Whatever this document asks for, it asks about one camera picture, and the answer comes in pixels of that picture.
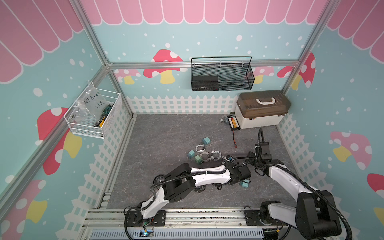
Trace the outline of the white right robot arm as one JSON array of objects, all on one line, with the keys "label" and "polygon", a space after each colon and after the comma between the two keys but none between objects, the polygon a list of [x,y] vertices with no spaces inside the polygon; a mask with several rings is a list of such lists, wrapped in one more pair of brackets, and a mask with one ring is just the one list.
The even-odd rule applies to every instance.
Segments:
[{"label": "white right robot arm", "polygon": [[309,186],[280,160],[273,160],[269,143],[255,145],[255,149],[255,168],[279,183],[296,201],[295,207],[279,201],[263,202],[260,207],[261,221],[264,224],[270,224],[273,220],[282,221],[296,228],[307,240],[339,236],[342,226],[333,195]]}]

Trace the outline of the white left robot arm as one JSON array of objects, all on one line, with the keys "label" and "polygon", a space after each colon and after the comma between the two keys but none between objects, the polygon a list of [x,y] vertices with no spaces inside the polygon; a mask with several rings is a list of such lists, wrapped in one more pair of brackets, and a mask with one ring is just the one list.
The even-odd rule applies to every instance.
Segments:
[{"label": "white left robot arm", "polygon": [[206,185],[234,185],[251,177],[246,165],[227,162],[213,168],[192,168],[189,164],[181,164],[164,177],[164,180],[153,184],[150,191],[153,196],[141,205],[141,215],[150,219],[169,203],[183,200],[194,189]]}]

